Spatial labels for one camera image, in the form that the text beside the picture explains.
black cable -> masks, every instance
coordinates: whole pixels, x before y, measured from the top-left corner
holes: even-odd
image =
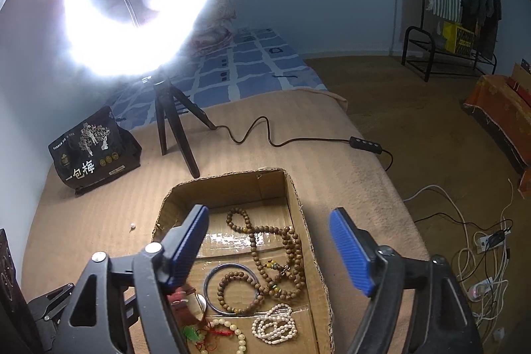
[[[437,213],[434,213],[433,215],[426,216],[426,218],[417,219],[414,222],[417,223],[417,222],[425,221],[426,219],[433,218],[434,216],[438,216],[438,215],[447,216],[448,218],[450,218],[453,221],[453,223],[458,224],[460,226],[472,225],[472,226],[477,227],[481,231],[489,231],[490,229],[492,229],[492,228],[494,228],[494,227],[496,227],[496,226],[498,226],[498,225],[500,225],[501,223],[504,223],[504,222],[510,222],[511,223],[511,226],[507,228],[507,230],[510,230],[512,228],[512,224],[513,224],[513,220],[511,218],[508,218],[508,219],[503,219],[502,221],[497,222],[496,224],[493,224],[492,226],[490,226],[488,228],[482,228],[478,224],[476,224],[475,222],[461,222],[461,221],[458,221],[458,220],[452,218],[450,215],[448,215],[448,213],[444,213],[444,212],[437,212]]]
[[[382,149],[382,152],[383,153],[387,153],[387,155],[389,155],[391,157],[391,162],[389,163],[389,165],[386,168],[386,171],[387,171],[388,169],[391,168],[391,166],[393,164],[393,154],[391,152],[389,152],[389,151],[386,151],[385,149]]]
[[[346,140],[344,138],[314,138],[314,137],[297,137],[297,138],[291,138],[289,140],[286,140],[285,142],[282,142],[280,144],[275,144],[273,143],[273,141],[271,140],[271,125],[269,123],[269,119],[266,117],[266,116],[260,116],[258,118],[256,118],[254,120],[254,122],[251,124],[251,126],[249,127],[249,129],[247,130],[247,132],[245,133],[245,135],[243,136],[243,139],[241,140],[238,140],[234,137],[232,131],[230,130],[230,128],[227,126],[227,125],[217,125],[216,126],[216,129],[220,129],[220,128],[224,128],[226,129],[228,132],[229,132],[229,135],[230,135],[230,139],[235,142],[236,144],[242,144],[243,142],[245,142],[245,140],[249,137],[249,134],[251,133],[252,129],[254,128],[254,126],[258,123],[259,120],[261,119],[265,119],[265,123],[267,124],[267,141],[269,142],[270,145],[272,145],[273,147],[282,147],[282,146],[285,146],[286,144],[289,144],[289,143],[293,143],[293,142],[329,142],[329,143],[349,143],[350,144],[350,140]],[[391,156],[391,163],[389,164],[389,166],[386,168],[386,171],[388,169],[391,168],[392,164],[393,164],[393,155],[391,154],[391,152],[389,151],[386,151],[385,149],[382,149],[382,152],[385,152],[387,153],[387,155]]]
[[[485,278],[486,279],[489,279],[489,274],[487,272],[487,260],[485,260]],[[493,310],[494,308],[494,305],[496,304],[496,300],[495,300],[495,296],[496,296],[496,290],[498,290],[498,285],[500,285],[499,283],[497,283],[496,285],[493,285],[493,284],[489,284],[490,287],[491,287],[491,299],[490,299],[490,302],[491,302],[491,306],[489,308],[489,310],[487,312],[485,312],[485,315],[488,315],[491,313],[491,311]]]
[[[474,268],[474,270],[472,271],[471,274],[469,274],[466,278],[463,278],[461,279],[460,281],[458,281],[459,283],[461,282],[464,282],[465,280],[467,280],[469,277],[472,277],[474,273],[476,273],[476,270],[479,268],[479,266],[481,266],[481,262],[485,259],[485,256],[487,256],[487,252],[489,252],[490,249],[486,249],[485,252],[483,253],[483,256],[481,257],[480,259],[480,262],[477,263],[476,267]]]

red string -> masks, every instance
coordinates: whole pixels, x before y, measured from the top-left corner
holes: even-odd
[[[221,330],[210,330],[210,332],[213,334],[218,334],[220,336],[232,336],[234,334],[232,330],[225,331],[225,332]]]
[[[211,322],[209,322],[207,324],[207,327],[208,329],[206,330],[206,335],[208,335],[208,333],[211,333],[214,335],[214,340],[213,342],[215,343],[214,346],[212,345],[207,345],[206,344],[206,339],[204,342],[196,342],[195,343],[195,347],[201,351],[201,350],[206,350],[208,352],[212,352],[212,351],[215,351],[217,348],[218,348],[218,340],[217,340],[217,336],[224,336],[224,337],[228,337],[228,336],[232,336],[234,334],[234,332],[232,330],[226,330],[226,331],[223,331],[223,330],[214,330],[214,326],[212,325]]]

ring light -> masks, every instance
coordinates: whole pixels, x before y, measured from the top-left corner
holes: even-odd
[[[75,61],[100,75],[138,75],[169,62],[206,0],[151,0],[158,14],[135,27],[106,17],[90,0],[64,0]]]

black bag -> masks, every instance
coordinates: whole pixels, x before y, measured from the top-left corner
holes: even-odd
[[[142,147],[118,126],[109,106],[60,136],[48,146],[55,170],[76,195],[140,167]]]

tripod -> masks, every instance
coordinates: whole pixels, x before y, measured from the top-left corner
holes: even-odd
[[[139,27],[136,14],[130,0],[123,0],[127,6],[127,11],[131,16],[131,20],[135,27]],[[188,97],[177,89],[168,78],[163,77],[162,73],[159,73],[153,80],[153,88],[155,89],[155,113],[157,116],[157,127],[159,130],[160,150],[163,155],[168,152],[168,146],[166,144],[166,126],[164,124],[164,117],[168,119],[169,126],[173,131],[173,135],[177,140],[177,145],[181,149],[184,160],[187,162],[188,169],[192,176],[197,179],[199,177],[199,168],[195,162],[194,155],[190,149],[187,135],[184,132],[183,124],[179,118],[179,113],[175,108],[175,101],[178,100],[182,105],[187,108],[190,113],[195,115],[201,122],[208,126],[211,130],[215,130],[216,126],[206,116],[205,112],[196,106]]]
[[[187,108],[190,113],[197,117],[201,122],[209,127],[212,131],[216,130],[216,126],[210,121],[206,113],[196,106],[189,98],[177,89],[169,79],[155,80],[153,83],[155,89],[155,114],[157,116],[157,128],[159,130],[160,150],[163,155],[168,152],[166,145],[166,125],[164,123],[164,115],[168,119],[169,126],[172,129],[175,140],[184,160],[187,162],[190,173],[197,179],[199,177],[199,168],[195,162],[194,155],[190,149],[187,135],[184,132],[183,124],[179,118],[179,113],[175,107],[175,100],[179,101]]]

